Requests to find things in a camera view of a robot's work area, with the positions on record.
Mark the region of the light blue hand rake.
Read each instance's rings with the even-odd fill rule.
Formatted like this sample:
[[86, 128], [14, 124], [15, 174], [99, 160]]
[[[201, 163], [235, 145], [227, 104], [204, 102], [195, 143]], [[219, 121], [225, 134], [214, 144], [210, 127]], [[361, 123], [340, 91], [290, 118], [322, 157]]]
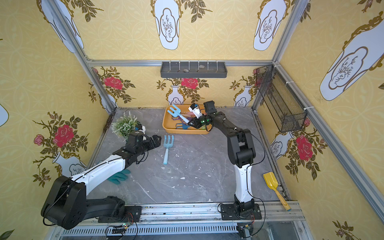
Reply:
[[182, 114], [181, 114], [181, 109], [178, 108], [176, 105], [171, 105], [169, 106], [169, 109], [167, 110], [167, 112], [174, 118], [181, 118], [186, 124], [188, 124], [190, 122], [190, 120], [188, 120], [187, 118], [185, 118]]
[[166, 149], [164, 160], [163, 160], [164, 165], [168, 164], [169, 150], [173, 146], [173, 144], [174, 144], [174, 135], [166, 135], [164, 139], [164, 148]]

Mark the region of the blue cultivator yellow handle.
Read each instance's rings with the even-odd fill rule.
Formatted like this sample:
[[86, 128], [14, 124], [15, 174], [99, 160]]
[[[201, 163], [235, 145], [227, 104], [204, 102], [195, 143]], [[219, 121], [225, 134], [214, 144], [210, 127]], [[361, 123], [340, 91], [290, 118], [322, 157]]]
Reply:
[[188, 130], [191, 126], [183, 124], [183, 123], [178, 123], [176, 124], [176, 129], [181, 129], [181, 130]]

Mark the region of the orange plastic storage box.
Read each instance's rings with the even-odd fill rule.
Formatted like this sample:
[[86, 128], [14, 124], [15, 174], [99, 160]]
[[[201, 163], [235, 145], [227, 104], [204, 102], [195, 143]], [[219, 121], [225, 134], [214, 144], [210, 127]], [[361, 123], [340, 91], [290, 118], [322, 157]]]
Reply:
[[[190, 105], [176, 105], [178, 108], [181, 109], [181, 114], [189, 119], [192, 119], [195, 117], [195, 115], [189, 111]], [[169, 106], [166, 108], [164, 118], [163, 118], [163, 128], [168, 134], [185, 134], [185, 135], [207, 135], [210, 132], [206, 130], [206, 126], [201, 127], [200, 129], [195, 129], [190, 127], [188, 130], [181, 130], [176, 129], [174, 120], [181, 119], [179, 117], [174, 118], [172, 117], [167, 110], [169, 109]]]

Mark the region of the purple rake pink handle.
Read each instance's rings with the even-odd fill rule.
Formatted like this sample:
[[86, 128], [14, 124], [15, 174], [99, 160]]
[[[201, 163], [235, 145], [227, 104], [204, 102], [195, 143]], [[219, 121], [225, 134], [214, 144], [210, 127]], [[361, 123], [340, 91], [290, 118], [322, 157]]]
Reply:
[[174, 120], [174, 122], [175, 122], [176, 128], [181, 128], [181, 127], [187, 126], [187, 124], [181, 119], [176, 119], [176, 120]]

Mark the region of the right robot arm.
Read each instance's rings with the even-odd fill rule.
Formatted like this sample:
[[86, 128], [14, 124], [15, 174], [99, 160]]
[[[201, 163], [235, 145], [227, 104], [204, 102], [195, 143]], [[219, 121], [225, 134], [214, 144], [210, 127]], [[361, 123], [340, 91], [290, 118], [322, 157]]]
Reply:
[[252, 196], [251, 169], [256, 157], [253, 136], [248, 129], [242, 129], [234, 125], [224, 113], [216, 112], [195, 117], [188, 122], [188, 125], [199, 129], [202, 126], [211, 125], [219, 129], [227, 137], [227, 150], [230, 162], [235, 167], [236, 211], [243, 213], [254, 210], [255, 200]]

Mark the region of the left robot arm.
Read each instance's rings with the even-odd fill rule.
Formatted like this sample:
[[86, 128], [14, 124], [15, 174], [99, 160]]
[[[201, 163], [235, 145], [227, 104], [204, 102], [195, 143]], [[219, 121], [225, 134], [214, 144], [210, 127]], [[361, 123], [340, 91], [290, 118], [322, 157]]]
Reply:
[[113, 152], [106, 160], [71, 177], [58, 177], [42, 207], [43, 220], [70, 230], [83, 220], [92, 218], [112, 222], [128, 219], [125, 202], [118, 197], [89, 200], [87, 196], [108, 178], [137, 163], [139, 156], [161, 144], [162, 138], [159, 135], [149, 137], [141, 131], [134, 131], [130, 133], [126, 145]]

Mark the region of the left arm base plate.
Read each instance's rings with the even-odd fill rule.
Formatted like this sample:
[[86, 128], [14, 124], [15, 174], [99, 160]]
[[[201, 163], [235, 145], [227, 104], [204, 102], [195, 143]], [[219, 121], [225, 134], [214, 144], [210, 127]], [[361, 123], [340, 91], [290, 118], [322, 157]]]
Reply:
[[112, 216], [99, 217], [98, 223], [126, 223], [139, 222], [142, 214], [141, 206], [124, 206]]

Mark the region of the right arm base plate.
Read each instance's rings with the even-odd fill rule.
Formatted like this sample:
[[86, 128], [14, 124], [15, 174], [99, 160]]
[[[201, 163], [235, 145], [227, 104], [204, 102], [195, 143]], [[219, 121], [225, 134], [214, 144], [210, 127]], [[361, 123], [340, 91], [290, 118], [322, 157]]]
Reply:
[[235, 204], [219, 204], [218, 210], [223, 221], [253, 221], [261, 220], [263, 218], [262, 211], [258, 204], [254, 204], [252, 208], [246, 210], [240, 210]]

